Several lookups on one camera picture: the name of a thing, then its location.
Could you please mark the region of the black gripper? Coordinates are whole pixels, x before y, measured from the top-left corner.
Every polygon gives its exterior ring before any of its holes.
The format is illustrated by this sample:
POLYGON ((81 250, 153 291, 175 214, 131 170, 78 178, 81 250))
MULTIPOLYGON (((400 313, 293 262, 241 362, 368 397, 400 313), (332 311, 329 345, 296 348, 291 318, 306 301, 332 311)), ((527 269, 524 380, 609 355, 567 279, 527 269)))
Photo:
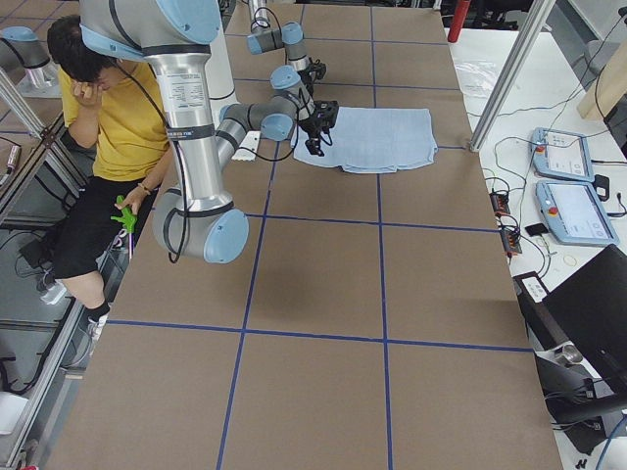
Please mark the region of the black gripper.
POLYGON ((339 103, 335 100, 313 102, 313 110, 302 120, 302 129, 307 133, 309 141, 319 142, 322 134, 330 134, 335 126, 339 112, 339 103))
POLYGON ((320 59, 310 60, 308 65, 308 78, 311 85, 322 80, 326 75, 327 67, 320 59))

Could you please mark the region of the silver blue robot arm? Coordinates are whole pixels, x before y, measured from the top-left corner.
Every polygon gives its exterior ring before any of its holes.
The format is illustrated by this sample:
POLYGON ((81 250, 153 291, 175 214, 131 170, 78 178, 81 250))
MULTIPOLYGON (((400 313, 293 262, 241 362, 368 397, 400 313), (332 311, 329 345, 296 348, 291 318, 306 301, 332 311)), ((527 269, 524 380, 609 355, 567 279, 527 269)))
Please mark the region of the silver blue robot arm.
POLYGON ((249 1, 250 34, 247 45, 253 55, 283 50, 285 62, 301 77, 310 94, 314 84, 326 75, 326 64, 314 61, 307 52, 305 35, 299 23, 281 24, 266 1, 249 1))
POLYGON ((89 49, 145 62, 158 81, 178 182, 157 203, 157 242, 171 259, 233 261, 246 245, 249 222, 224 189, 222 173, 243 140, 252 131, 276 142, 305 133, 309 153, 321 156, 337 119, 336 102, 313 97, 325 66, 311 61, 301 27, 271 28, 258 19, 249 50, 283 50, 286 62, 271 74, 269 101, 240 104, 217 2, 84 1, 79 11, 89 49))

